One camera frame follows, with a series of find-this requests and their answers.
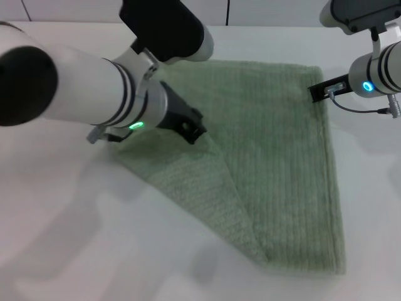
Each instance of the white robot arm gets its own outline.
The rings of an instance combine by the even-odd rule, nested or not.
[[[206,129],[202,115],[166,83],[152,79],[159,61],[207,60],[213,39],[180,2],[126,0],[120,17],[137,40],[117,59],[67,46],[44,47],[0,24],[0,125],[38,117],[94,125],[88,140],[120,142],[133,130],[171,129],[193,144]],[[107,134],[121,129],[123,137]]]
[[[348,35],[369,29],[373,52],[356,59],[347,75],[310,87],[313,101],[331,98],[351,112],[401,117],[395,98],[401,92],[401,30],[397,23],[388,23],[400,16],[399,0],[330,0],[320,14],[322,25],[339,27]],[[349,92],[365,98],[387,96],[389,108],[355,111],[335,102],[336,95]]]

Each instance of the green led light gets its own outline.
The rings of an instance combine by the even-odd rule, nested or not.
[[[137,122],[136,124],[133,124],[130,126],[130,130],[135,130],[138,129],[140,127],[143,127],[143,122]]]

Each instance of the black band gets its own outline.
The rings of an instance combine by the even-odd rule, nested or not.
[[[117,68],[118,72],[120,72],[121,78],[123,80],[123,87],[124,87],[124,94],[123,94],[123,99],[121,101],[121,105],[120,108],[118,108],[117,112],[113,115],[112,118],[110,118],[109,120],[102,122],[100,124],[92,124],[92,125],[108,125],[110,122],[113,122],[113,120],[115,120],[122,112],[125,103],[127,102],[127,80],[125,79],[124,73],[123,71],[121,71],[120,66],[118,66],[116,63],[113,63],[112,61],[109,61],[111,64],[113,64],[115,66],[115,68]]]
[[[119,124],[120,122],[124,121],[124,119],[127,118],[127,116],[129,115],[129,113],[132,110],[133,103],[135,101],[135,83],[133,82],[131,74],[129,74],[129,72],[123,66],[121,66],[121,65],[118,65],[118,66],[122,70],[125,71],[125,74],[127,74],[128,80],[130,81],[130,84],[131,84],[131,99],[130,99],[130,103],[128,104],[128,107],[127,107],[126,111],[124,112],[124,114],[118,120],[116,120],[113,123],[109,124],[108,126],[110,126],[110,127],[113,126],[113,125]]]
[[[366,70],[366,76],[367,76],[367,78],[368,78],[368,81],[371,82],[371,83],[373,83],[373,82],[372,82],[372,78],[371,78],[371,76],[370,76],[370,64],[372,64],[372,57],[370,57],[369,62],[368,62],[368,67],[367,67],[367,70]],[[383,95],[386,95],[386,93],[380,91],[380,90],[376,87],[376,85],[375,85],[374,83],[373,83],[373,87],[375,88],[375,91],[377,91],[378,93],[383,94]]]
[[[399,43],[400,43],[400,42],[395,43],[395,44],[392,45],[391,49],[388,51],[388,53],[387,53],[387,55],[386,55],[386,58],[384,59],[384,72],[386,73],[386,76],[387,76],[389,82],[390,82],[393,86],[395,86],[397,89],[399,89],[399,91],[397,91],[397,93],[401,92],[401,87],[398,86],[398,85],[393,81],[393,79],[392,79],[391,76],[390,76],[390,72],[388,71],[388,58],[390,57],[391,51],[393,51],[394,47],[395,47],[397,44],[399,44]]]
[[[135,118],[135,119],[134,119],[132,122],[130,122],[128,125],[125,125],[125,126],[123,126],[123,127],[118,127],[118,129],[123,129],[123,128],[129,126],[129,125],[132,125],[132,124],[137,123],[137,122],[142,118],[142,116],[144,115],[144,113],[145,113],[147,107],[148,107],[148,93],[146,93],[146,95],[145,95],[145,98],[144,98],[144,100],[143,100],[142,108],[141,108],[141,110],[140,110],[140,112],[139,112],[137,118]]]
[[[378,59],[378,65],[377,65],[377,73],[378,73],[378,77],[380,78],[380,81],[382,82],[383,85],[385,85],[386,88],[388,88],[390,91],[393,91],[394,93],[398,93],[399,91],[397,91],[396,89],[393,89],[387,82],[386,79],[383,76],[383,71],[382,71],[382,62],[383,62],[383,57],[384,54],[386,54],[387,50],[391,47],[387,46],[382,53],[380,54],[380,57]]]
[[[15,29],[18,29],[19,31],[22,31],[22,30],[19,29],[18,27],[12,25],[11,23],[5,22],[5,21],[0,21],[0,25],[10,26],[10,27],[13,27],[13,28],[15,28]]]

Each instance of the white table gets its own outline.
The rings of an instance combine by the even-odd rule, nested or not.
[[[15,24],[43,44],[106,58],[133,41],[122,24]],[[371,51],[368,33],[349,37],[339,29],[210,30],[215,59],[318,65],[327,79]],[[387,103],[356,95],[338,101],[353,108]],[[113,162],[103,144],[88,144],[89,126],[37,120],[0,129],[0,300],[400,300],[401,120],[329,107],[345,276],[255,267]]]

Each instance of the green towel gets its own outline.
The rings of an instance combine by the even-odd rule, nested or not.
[[[134,135],[116,157],[260,265],[344,273],[333,149],[319,68],[180,62],[159,71],[204,115],[195,145],[168,130]]]

